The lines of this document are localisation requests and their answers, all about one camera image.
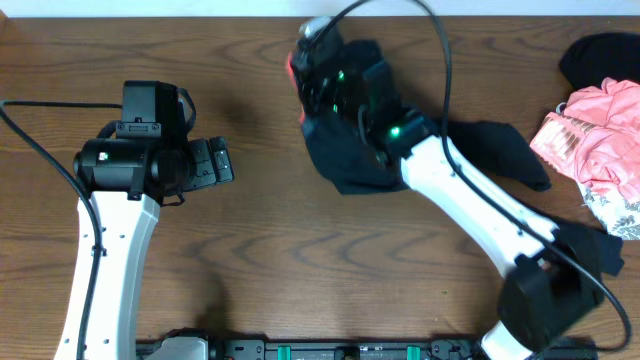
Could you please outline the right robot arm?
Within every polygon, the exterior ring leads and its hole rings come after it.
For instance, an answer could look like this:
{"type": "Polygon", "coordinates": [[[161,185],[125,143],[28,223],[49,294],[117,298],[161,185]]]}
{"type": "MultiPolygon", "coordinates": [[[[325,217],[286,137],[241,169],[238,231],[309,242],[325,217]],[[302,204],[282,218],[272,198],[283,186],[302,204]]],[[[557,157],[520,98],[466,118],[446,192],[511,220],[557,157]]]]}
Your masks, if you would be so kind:
{"type": "Polygon", "coordinates": [[[489,257],[503,285],[482,356],[587,352],[560,338],[604,299],[597,232],[528,208],[478,170],[450,139],[445,119],[402,102],[375,41],[347,42],[332,19],[315,18],[301,27],[287,69],[311,160],[340,193],[410,189],[489,257]]]}

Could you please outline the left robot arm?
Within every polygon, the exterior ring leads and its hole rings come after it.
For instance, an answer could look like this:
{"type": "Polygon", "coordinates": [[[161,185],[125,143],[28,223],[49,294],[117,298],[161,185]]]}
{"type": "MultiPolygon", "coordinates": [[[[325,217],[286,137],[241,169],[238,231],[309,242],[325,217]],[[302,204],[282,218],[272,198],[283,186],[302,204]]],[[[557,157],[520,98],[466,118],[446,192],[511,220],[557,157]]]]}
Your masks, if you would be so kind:
{"type": "Polygon", "coordinates": [[[234,178],[225,139],[189,139],[195,122],[185,89],[128,81],[120,120],[76,154],[87,197],[77,208],[78,253],[56,358],[135,358],[144,263],[161,208],[234,178]]]}

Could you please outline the black leggings red waistband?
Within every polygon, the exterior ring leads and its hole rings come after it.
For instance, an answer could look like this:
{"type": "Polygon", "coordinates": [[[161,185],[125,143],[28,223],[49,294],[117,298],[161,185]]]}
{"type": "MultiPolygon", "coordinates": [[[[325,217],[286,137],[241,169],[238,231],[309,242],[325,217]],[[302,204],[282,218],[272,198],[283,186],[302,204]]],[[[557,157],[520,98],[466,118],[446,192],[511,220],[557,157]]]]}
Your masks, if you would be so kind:
{"type": "MultiPolygon", "coordinates": [[[[311,160],[321,176],[343,195],[365,195],[411,189],[438,205],[485,251],[501,275],[520,255],[535,257],[544,247],[492,208],[453,173],[431,135],[417,143],[417,152],[398,166],[377,165],[359,130],[338,113],[301,116],[301,131],[311,160]]],[[[549,178],[524,138],[509,124],[454,123],[450,150],[472,167],[473,180],[499,204],[524,211],[548,241],[561,250],[575,240],[598,260],[600,272],[616,276],[624,266],[623,242],[600,230],[564,220],[551,220],[527,209],[485,176],[486,171],[515,179],[535,191],[550,186],[549,178]]]]}

